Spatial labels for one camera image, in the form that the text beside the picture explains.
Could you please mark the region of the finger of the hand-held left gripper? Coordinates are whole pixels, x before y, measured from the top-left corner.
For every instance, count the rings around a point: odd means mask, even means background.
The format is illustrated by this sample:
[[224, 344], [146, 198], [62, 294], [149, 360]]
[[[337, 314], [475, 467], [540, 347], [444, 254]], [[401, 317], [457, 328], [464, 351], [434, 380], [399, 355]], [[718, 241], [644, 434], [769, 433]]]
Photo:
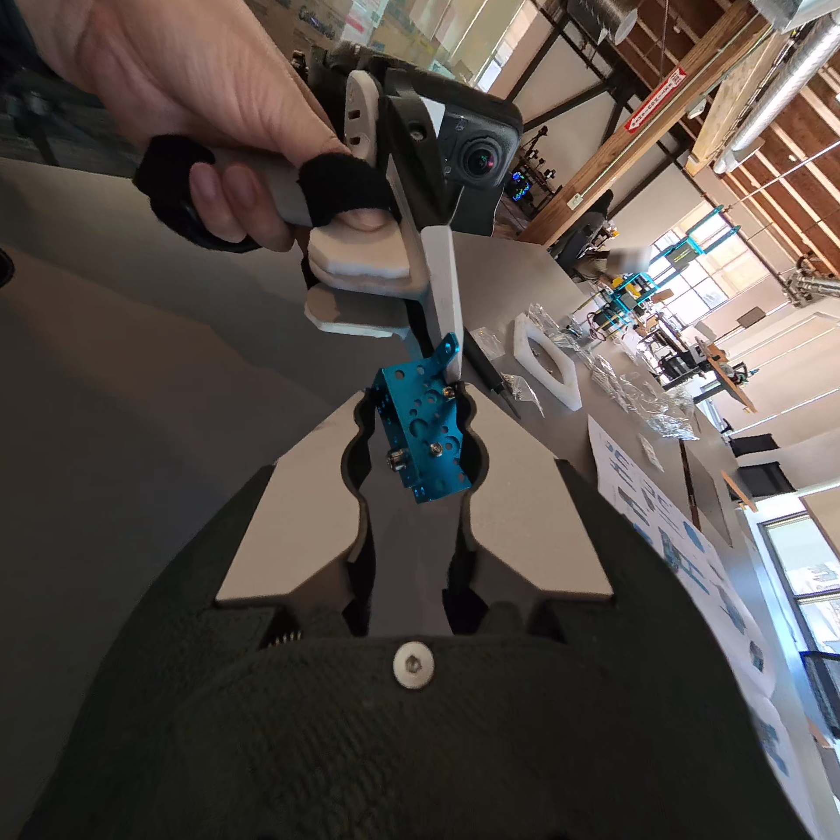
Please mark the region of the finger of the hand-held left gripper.
[[427, 312], [433, 313], [439, 344], [450, 333], [458, 349], [448, 363], [446, 382], [458, 382], [463, 372], [465, 326], [461, 307], [453, 232], [447, 225], [428, 226], [422, 230], [423, 255], [429, 278]]

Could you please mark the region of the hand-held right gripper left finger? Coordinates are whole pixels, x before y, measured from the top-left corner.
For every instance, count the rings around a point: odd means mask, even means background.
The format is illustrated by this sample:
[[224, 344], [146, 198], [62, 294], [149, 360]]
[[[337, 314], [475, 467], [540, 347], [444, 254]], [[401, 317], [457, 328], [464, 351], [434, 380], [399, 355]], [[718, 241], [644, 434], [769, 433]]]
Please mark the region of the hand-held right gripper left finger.
[[368, 634], [375, 545], [362, 486], [374, 428], [371, 392], [357, 392], [278, 459], [217, 606], [274, 606], [296, 623], [330, 611]]

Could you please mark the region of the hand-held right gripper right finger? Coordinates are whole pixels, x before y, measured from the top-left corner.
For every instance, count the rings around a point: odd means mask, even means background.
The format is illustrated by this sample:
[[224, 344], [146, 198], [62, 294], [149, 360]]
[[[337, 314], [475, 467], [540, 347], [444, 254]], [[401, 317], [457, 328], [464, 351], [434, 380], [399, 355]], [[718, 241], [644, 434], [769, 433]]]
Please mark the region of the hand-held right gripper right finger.
[[602, 605], [613, 588], [555, 454], [471, 384], [459, 384], [460, 501], [444, 612], [455, 634], [492, 606], [526, 626], [554, 602]]

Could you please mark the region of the black electric screwdriver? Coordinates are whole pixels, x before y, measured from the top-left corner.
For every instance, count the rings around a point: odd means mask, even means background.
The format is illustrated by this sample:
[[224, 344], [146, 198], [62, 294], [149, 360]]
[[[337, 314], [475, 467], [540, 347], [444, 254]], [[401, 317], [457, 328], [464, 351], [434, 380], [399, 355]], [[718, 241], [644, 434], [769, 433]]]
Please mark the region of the black electric screwdriver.
[[517, 420], [521, 420], [521, 415], [513, 404], [510, 391], [503, 377], [475, 342], [470, 332], [465, 333], [464, 356], [473, 367], [482, 384], [489, 391], [498, 395], [508, 405], [513, 416]]

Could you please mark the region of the blue metal bracket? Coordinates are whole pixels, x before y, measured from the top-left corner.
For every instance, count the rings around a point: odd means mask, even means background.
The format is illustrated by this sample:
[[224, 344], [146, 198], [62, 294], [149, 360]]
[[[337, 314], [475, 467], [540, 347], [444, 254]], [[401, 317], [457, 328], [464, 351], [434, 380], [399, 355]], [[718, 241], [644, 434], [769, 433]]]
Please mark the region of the blue metal bracket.
[[457, 392], [445, 378], [460, 351], [453, 332], [428, 358], [382, 368], [372, 385], [389, 450], [387, 464], [417, 504], [471, 488], [460, 459]]

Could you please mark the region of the dark desk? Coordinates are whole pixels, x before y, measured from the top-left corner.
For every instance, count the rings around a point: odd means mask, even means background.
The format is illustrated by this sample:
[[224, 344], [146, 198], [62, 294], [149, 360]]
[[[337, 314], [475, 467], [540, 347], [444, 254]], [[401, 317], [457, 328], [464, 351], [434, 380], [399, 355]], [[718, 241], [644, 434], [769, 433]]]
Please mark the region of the dark desk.
[[610, 603], [425, 633], [460, 500], [374, 467], [369, 637], [215, 605], [274, 461], [400, 352], [318, 339], [294, 259], [3, 166], [2, 838], [809, 837], [670, 568], [570, 467]]

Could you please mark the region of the person's left hand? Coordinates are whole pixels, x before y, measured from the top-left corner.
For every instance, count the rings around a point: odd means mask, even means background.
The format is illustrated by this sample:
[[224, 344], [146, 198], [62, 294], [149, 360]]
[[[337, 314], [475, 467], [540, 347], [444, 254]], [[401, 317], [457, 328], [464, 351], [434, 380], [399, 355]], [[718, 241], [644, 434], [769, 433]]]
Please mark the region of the person's left hand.
[[[2, 45], [96, 96], [143, 151], [155, 137], [178, 135], [278, 154], [300, 172], [350, 153], [245, 2], [2, 2]], [[346, 227], [373, 233], [393, 220], [380, 175], [360, 175], [364, 197], [338, 205]], [[220, 172], [196, 161], [188, 195], [205, 249], [286, 253], [303, 235], [244, 163]]]

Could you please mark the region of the crumpled clear screw bag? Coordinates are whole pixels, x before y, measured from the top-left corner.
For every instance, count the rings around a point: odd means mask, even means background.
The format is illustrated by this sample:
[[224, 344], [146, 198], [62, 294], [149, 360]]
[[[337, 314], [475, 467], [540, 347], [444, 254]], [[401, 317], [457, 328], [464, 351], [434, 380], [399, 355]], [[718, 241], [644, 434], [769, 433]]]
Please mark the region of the crumpled clear screw bag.
[[504, 384], [506, 397], [514, 404], [526, 403], [534, 406], [541, 417], [544, 417], [542, 405], [530, 384], [519, 374], [500, 374]]

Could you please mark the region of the black chair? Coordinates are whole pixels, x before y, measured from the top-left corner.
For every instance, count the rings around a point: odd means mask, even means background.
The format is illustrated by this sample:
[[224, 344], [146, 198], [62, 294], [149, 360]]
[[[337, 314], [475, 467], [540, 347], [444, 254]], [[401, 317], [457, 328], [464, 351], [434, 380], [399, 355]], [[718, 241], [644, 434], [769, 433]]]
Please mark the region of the black chair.
[[583, 215], [549, 248], [549, 254], [563, 269], [573, 267], [608, 221], [612, 190], [605, 191]]

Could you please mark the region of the instruction booklet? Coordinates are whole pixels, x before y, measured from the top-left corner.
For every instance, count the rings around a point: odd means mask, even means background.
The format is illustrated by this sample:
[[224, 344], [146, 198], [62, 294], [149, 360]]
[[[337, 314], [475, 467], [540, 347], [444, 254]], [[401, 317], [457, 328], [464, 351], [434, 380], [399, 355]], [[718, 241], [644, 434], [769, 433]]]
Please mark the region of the instruction booklet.
[[748, 702], [773, 771], [793, 792], [801, 769], [772, 702], [776, 663], [759, 625], [709, 540], [591, 416], [587, 427], [598, 490], [663, 559], [703, 615]]

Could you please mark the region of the clear bags pile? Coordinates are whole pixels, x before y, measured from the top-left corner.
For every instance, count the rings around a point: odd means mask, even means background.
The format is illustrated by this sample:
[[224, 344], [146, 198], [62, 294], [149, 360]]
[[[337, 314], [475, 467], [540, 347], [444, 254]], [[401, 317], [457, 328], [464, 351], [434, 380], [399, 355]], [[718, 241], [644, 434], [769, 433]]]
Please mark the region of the clear bags pile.
[[618, 373], [610, 361], [586, 349], [580, 339], [563, 329], [538, 303], [529, 305], [528, 317], [558, 350], [571, 351], [590, 372], [593, 382], [625, 412], [637, 415], [664, 438], [699, 439], [696, 408], [683, 386], [666, 392], [643, 371]]

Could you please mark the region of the wooden post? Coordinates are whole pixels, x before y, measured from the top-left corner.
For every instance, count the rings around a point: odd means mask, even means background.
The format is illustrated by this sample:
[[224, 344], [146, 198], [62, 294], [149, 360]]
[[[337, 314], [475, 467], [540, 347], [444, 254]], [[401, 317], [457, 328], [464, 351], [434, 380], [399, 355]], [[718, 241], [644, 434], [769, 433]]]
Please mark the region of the wooden post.
[[629, 120], [572, 175], [518, 240], [545, 247], [553, 244], [682, 120], [691, 104], [721, 83], [769, 31], [770, 25], [751, 2], [733, 2]]

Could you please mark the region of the red wall sign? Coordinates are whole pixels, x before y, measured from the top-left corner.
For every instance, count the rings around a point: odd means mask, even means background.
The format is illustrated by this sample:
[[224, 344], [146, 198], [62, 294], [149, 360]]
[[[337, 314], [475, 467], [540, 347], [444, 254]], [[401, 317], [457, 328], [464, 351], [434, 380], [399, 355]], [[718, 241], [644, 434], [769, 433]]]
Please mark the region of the red wall sign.
[[658, 112], [675, 95], [687, 78], [685, 69], [676, 66], [654, 89], [649, 96], [633, 112], [629, 120], [624, 123], [624, 129], [634, 134], [643, 129], [647, 123], [655, 118]]

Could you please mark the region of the silver ceiling duct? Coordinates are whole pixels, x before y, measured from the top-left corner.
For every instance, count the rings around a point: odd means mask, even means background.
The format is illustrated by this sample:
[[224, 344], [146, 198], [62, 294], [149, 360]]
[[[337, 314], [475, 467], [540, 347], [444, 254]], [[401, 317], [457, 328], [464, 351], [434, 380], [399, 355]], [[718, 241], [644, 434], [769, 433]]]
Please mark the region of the silver ceiling duct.
[[838, 2], [754, 2], [774, 29], [788, 34], [805, 26], [791, 56], [782, 62], [766, 91], [762, 92], [732, 139], [726, 143], [712, 170], [717, 175], [733, 172], [753, 156], [762, 144], [762, 134], [793, 101], [801, 89], [838, 51]]

